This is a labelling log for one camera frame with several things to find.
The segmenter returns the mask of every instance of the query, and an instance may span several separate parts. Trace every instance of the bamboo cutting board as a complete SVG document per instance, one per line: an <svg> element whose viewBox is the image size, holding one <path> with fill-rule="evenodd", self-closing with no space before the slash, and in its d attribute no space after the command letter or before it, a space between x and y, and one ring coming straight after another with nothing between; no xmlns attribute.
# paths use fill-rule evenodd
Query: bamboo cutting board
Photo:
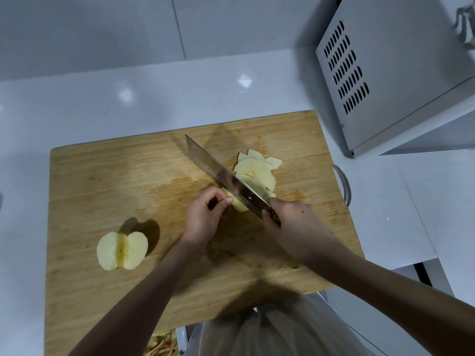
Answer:
<svg viewBox="0 0 475 356"><path fill-rule="evenodd" d="M64 355L181 237L188 203L213 180L187 157L190 135L225 166L248 148L283 160L276 194L312 205L363 255L313 111L66 146L51 151L45 354ZM134 270L104 271L95 248L110 231L142 231L151 253ZM157 329L171 329L330 283L290 259L252 212L227 210L193 260Z"/></svg>

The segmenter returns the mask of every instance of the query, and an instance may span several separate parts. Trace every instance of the cleaver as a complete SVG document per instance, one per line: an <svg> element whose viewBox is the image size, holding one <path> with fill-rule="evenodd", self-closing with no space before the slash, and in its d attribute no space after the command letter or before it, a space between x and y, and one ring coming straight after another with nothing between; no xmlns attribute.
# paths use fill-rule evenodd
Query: cleaver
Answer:
<svg viewBox="0 0 475 356"><path fill-rule="evenodd" d="M185 135L188 153L193 162L203 171L211 175L215 181L241 201L248 209L262 219L262 210L270 212L272 219L280 225L279 217L274 209L252 188L238 179L234 174L225 168L217 159L210 155L204 148L198 145L191 137Z"/></svg>

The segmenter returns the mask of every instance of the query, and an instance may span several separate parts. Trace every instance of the stainless steel surface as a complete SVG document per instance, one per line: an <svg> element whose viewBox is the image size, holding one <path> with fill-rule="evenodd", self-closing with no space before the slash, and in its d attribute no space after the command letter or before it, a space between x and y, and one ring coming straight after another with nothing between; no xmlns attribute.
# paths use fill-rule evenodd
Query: stainless steel surface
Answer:
<svg viewBox="0 0 475 356"><path fill-rule="evenodd" d="M186 144L188 152L193 162L198 165L205 172L210 174L216 182L223 186L232 195L241 201L248 209L254 212L262 219L262 210L268 210L275 219L275 211L270 205L258 194L247 187L240 179L225 168L217 159L206 152L200 145L192 140L188 135L186 137Z"/></svg>

